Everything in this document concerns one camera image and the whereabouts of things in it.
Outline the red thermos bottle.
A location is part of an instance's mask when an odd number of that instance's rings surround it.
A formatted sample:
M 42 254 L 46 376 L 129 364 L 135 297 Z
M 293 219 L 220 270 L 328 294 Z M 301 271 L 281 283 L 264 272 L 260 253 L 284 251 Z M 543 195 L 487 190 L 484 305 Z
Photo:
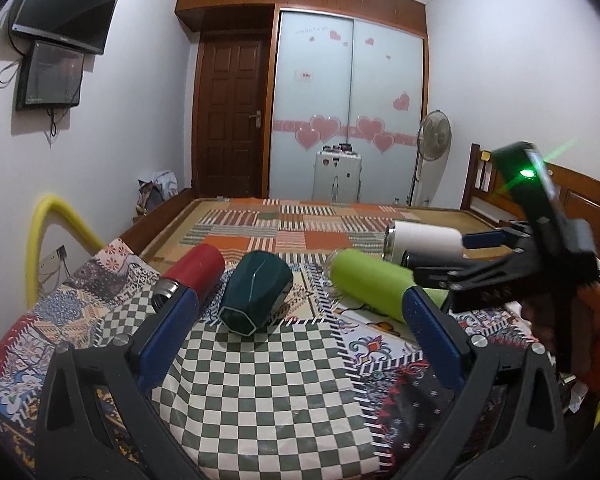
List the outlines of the red thermos bottle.
M 199 301 L 204 301 L 224 271 L 225 260 L 218 248 L 208 244 L 197 245 L 156 281 L 151 304 L 158 312 L 181 287 L 190 288 L 196 292 Z

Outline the wall mounted black television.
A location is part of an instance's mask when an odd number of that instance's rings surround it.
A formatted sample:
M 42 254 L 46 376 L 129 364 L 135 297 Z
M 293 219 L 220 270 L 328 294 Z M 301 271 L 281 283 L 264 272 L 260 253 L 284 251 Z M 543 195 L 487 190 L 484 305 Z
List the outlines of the wall mounted black television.
M 105 51 L 118 0 L 17 0 L 10 29 L 94 55 Z

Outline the dark brown wooden door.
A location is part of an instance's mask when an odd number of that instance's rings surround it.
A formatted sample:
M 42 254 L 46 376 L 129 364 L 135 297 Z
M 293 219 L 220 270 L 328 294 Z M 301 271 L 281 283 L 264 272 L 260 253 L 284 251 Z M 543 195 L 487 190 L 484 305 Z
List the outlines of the dark brown wooden door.
M 263 193 L 265 32 L 201 38 L 192 117 L 192 185 L 202 197 Z

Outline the black bottle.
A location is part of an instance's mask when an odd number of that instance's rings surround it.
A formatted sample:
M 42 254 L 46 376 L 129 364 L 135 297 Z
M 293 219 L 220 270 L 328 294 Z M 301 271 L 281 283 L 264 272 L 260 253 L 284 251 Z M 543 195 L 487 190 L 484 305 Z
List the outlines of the black bottle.
M 408 250 L 403 253 L 401 260 L 401 266 L 410 270 L 417 268 L 464 268 L 469 263 L 470 260 L 463 256 L 431 255 L 423 252 L 409 252 Z

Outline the dark green faceted cup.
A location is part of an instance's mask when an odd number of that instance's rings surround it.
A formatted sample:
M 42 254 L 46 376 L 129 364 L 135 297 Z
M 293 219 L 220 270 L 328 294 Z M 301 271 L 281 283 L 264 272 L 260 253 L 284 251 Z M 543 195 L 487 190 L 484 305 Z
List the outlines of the dark green faceted cup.
M 251 336 L 279 310 L 293 284 L 294 274 L 282 258 L 262 250 L 248 252 L 226 284 L 219 319 L 231 332 Z

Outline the frosted sliding wardrobe doors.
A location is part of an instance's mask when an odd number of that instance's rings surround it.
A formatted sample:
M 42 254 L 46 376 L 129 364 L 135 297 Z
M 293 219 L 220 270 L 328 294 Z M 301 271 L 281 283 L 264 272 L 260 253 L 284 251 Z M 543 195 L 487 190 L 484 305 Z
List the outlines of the frosted sliding wardrobe doors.
M 360 203 L 408 203 L 425 40 L 355 18 L 285 10 L 277 37 L 268 195 L 312 200 L 324 146 L 362 157 Z

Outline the white bottle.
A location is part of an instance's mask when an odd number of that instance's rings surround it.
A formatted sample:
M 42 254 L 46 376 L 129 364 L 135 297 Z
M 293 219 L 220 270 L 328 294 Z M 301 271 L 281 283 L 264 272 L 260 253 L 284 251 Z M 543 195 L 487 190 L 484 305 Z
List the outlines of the white bottle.
M 404 252 L 445 260 L 463 259 L 463 235 L 446 226 L 396 220 L 387 226 L 382 258 L 400 263 Z

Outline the yellow foam tube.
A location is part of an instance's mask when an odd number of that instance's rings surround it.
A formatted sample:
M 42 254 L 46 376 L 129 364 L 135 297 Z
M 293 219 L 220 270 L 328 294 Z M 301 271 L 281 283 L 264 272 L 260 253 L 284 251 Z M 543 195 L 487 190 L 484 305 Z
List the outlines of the yellow foam tube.
M 28 310 L 38 301 L 42 258 L 68 237 L 92 255 L 105 245 L 73 206 L 56 194 L 45 194 L 33 209 L 24 251 L 24 300 Z

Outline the bag on floor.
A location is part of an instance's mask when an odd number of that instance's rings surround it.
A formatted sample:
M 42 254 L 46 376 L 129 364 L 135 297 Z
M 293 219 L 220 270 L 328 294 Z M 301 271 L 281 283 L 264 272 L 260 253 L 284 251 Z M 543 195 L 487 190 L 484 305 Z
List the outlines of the bag on floor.
M 178 194 L 178 179 L 173 171 L 164 170 L 143 174 L 138 178 L 136 214 L 146 216 L 176 194 Z

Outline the wooden bed headboard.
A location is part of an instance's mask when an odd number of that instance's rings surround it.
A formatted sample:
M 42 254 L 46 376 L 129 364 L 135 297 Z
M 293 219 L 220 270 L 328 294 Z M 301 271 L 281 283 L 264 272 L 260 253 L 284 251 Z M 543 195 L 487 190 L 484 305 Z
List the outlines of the wooden bed headboard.
M 568 218 L 584 219 L 591 227 L 600 258 L 600 181 L 577 171 L 546 164 L 558 200 Z M 524 220 L 524 212 L 506 191 L 504 179 L 493 165 L 491 153 L 471 144 L 460 208 L 492 224 L 506 226 Z

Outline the white standing fan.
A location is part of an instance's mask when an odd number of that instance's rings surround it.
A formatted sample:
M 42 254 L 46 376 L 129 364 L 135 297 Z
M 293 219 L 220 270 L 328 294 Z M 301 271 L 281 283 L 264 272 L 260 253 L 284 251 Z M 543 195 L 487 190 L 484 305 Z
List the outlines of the white standing fan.
M 420 123 L 416 136 L 416 158 L 412 174 L 408 204 L 416 203 L 417 185 L 422 177 L 424 162 L 435 162 L 449 151 L 452 143 L 452 129 L 449 117 L 442 110 L 433 110 Z

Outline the colourful patchwork quilt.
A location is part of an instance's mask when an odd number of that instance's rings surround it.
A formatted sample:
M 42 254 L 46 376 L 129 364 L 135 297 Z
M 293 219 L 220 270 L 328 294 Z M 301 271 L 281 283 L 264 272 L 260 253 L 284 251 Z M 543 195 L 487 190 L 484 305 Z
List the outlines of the colourful patchwork quilt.
M 541 221 L 446 240 L 396 208 L 208 200 L 174 268 L 124 234 L 0 344 L 0 438 L 37 479 L 554 479 L 556 370 L 509 344 Z

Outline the small black wall monitor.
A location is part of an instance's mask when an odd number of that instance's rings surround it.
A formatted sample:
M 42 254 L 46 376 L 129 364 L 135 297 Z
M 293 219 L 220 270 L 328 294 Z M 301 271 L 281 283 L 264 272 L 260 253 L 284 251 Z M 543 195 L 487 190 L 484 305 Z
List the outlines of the small black wall monitor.
M 85 54 L 35 40 L 23 58 L 15 109 L 66 110 L 80 104 Z

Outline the lime green bottle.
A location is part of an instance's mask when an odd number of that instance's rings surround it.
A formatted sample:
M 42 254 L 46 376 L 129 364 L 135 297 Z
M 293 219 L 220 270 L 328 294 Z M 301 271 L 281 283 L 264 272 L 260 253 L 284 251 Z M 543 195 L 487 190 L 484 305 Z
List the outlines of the lime green bottle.
M 338 292 L 367 304 L 381 315 L 407 323 L 403 297 L 416 286 L 411 270 L 353 248 L 332 252 L 324 269 Z

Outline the green white checkered cloth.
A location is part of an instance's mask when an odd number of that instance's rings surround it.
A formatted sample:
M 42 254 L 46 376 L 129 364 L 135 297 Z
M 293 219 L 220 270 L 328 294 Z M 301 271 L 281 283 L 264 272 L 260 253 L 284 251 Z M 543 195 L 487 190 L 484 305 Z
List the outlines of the green white checkered cloth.
M 209 479 L 366 479 L 390 464 L 363 368 L 390 359 L 381 328 L 295 284 L 250 337 L 219 320 L 219 298 L 185 338 L 152 407 Z

